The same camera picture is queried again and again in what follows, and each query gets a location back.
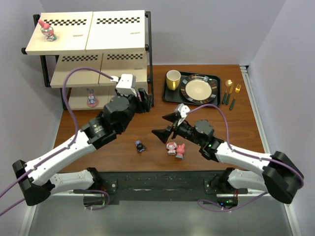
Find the pink bunny white bonnet toy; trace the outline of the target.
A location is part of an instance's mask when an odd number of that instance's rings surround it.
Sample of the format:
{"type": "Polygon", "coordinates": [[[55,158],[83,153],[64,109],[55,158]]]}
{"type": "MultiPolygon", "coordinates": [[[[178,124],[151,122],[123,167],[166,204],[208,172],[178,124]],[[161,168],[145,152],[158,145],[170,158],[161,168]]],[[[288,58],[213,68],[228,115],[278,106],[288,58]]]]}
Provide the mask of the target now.
{"type": "Polygon", "coordinates": [[[177,144],[175,142],[168,142],[166,144],[167,154],[176,155],[177,144]]]}

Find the pink bunny blue skirt toy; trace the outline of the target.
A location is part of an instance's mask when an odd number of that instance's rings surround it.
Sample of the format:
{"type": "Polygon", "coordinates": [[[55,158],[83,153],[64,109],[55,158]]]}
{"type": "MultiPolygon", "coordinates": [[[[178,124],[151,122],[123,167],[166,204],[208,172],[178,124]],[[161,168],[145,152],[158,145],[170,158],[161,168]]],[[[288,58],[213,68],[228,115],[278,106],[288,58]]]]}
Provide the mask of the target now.
{"type": "Polygon", "coordinates": [[[176,149],[176,158],[183,159],[185,154],[185,144],[181,144],[177,146],[176,149]]]}

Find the purple bunny with pink bow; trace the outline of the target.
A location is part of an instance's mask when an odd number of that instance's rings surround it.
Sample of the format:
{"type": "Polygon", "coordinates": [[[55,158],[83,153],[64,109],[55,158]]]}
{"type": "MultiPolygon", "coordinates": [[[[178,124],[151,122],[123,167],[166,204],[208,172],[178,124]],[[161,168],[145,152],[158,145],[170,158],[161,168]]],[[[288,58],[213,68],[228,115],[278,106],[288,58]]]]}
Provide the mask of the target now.
{"type": "Polygon", "coordinates": [[[87,99],[87,106],[90,108],[94,108],[98,105],[98,99],[94,95],[94,89],[87,89],[88,92],[88,99],[87,99]]]}

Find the pink bunny green hat toy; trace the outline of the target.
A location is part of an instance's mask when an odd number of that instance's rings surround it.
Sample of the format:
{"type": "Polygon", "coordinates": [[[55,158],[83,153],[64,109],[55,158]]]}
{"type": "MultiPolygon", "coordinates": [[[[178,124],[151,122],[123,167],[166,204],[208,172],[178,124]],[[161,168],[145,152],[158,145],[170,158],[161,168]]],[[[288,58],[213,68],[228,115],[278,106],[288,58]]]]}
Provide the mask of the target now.
{"type": "Polygon", "coordinates": [[[49,23],[46,23],[42,20],[37,21],[39,25],[41,26],[40,30],[42,34],[46,37],[46,40],[49,42],[57,40],[57,36],[54,33],[54,29],[52,26],[50,26],[49,23]]]}

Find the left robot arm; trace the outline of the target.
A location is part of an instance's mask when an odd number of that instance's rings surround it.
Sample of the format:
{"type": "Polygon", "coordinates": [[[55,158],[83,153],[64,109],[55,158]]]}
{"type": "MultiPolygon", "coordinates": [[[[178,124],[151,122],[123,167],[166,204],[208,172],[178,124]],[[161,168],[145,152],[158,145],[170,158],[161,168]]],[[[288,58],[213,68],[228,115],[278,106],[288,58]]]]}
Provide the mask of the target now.
{"type": "Polygon", "coordinates": [[[125,132],[136,113],[149,112],[152,96],[140,88],[136,94],[117,94],[103,110],[66,142],[29,162],[16,161],[12,167],[28,206],[67,190],[99,192],[103,179],[96,168],[61,174],[59,171],[80,157],[92,153],[125,132]]]}

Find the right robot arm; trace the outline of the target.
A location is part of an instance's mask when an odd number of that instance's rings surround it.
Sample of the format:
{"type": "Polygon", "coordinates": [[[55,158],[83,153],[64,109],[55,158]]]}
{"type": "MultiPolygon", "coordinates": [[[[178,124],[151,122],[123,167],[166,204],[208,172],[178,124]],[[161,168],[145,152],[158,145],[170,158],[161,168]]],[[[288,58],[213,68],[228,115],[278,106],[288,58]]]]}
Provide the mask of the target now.
{"type": "Polygon", "coordinates": [[[179,117],[179,113],[163,118],[172,125],[153,130],[152,133],[164,144],[169,138],[180,136],[198,145],[205,159],[233,165],[222,175],[208,181],[207,184],[215,190],[229,193],[236,189],[254,189],[267,192],[279,202],[290,204],[303,186],[302,173],[282,152],[258,153],[229,146],[226,141],[214,136],[213,126],[206,119],[190,125],[179,117]]]}

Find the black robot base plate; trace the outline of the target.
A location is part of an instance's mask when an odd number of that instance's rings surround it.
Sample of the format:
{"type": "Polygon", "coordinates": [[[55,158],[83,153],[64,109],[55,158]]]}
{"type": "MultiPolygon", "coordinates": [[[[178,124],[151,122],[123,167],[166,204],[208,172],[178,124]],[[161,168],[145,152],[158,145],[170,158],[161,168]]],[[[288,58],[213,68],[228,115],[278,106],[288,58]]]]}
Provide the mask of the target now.
{"type": "Polygon", "coordinates": [[[234,207],[237,194],[246,194],[246,188],[235,190],[222,181],[232,171],[158,171],[158,172],[101,172],[99,186],[88,192],[75,190],[75,194],[86,194],[87,207],[101,205],[107,198],[98,190],[109,194],[109,203],[121,201],[149,202],[197,202],[201,199],[234,207]]]}

